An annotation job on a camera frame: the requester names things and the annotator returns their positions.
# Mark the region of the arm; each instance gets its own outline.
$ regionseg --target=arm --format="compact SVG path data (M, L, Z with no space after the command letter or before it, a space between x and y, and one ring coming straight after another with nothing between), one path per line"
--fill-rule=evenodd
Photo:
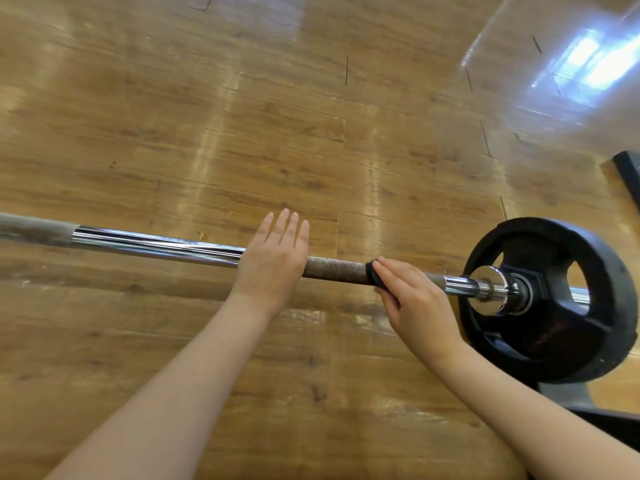
M533 475L553 480L640 478L639 453L521 384L467 345L448 298L420 270L385 258L374 268L393 293L376 290L400 338L513 448Z
M210 323L48 480L189 479L236 379L290 298L308 255L308 222L263 221Z

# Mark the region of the person's right arm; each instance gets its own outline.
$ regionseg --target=person's right arm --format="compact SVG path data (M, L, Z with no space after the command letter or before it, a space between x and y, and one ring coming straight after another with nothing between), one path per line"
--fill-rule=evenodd
M380 258L389 322L416 357L540 480L640 478L640 454L491 364L464 342L449 299L418 268Z

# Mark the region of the hand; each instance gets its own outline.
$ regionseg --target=hand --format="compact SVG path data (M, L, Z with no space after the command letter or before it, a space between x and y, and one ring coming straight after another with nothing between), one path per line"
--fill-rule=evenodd
M388 291L376 288L391 327L427 367L455 355L464 345L447 295L418 268L381 257L373 263Z
M269 232L273 212L264 218L240 259L229 297L249 300L269 320L289 301L309 254L309 222L302 222L298 232L298 214L294 212L288 224L287 220L289 209L284 209Z

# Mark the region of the barbell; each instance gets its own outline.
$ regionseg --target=barbell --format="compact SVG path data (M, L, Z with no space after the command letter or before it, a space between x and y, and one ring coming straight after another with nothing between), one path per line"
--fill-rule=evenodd
M0 239L235 267L245 249L0 213ZM502 263L494 266L502 254ZM570 287L577 262L588 289ZM426 275L460 299L467 337L524 381L601 377L636 341L637 296L624 263L595 234L568 223L519 217L484 236L462 276ZM372 262L310 256L303 276L384 286Z

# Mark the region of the black weight plate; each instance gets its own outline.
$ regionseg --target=black weight plate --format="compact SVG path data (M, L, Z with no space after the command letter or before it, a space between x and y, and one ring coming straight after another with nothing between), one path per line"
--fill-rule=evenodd
M522 315L484 317L466 298L460 316L478 352L523 381L583 382L617 367L636 341L637 296L624 263L595 234L571 224L519 217L499 224L480 240L465 266L468 276L491 266L537 273L536 300ZM576 261L591 305L572 299L566 279Z

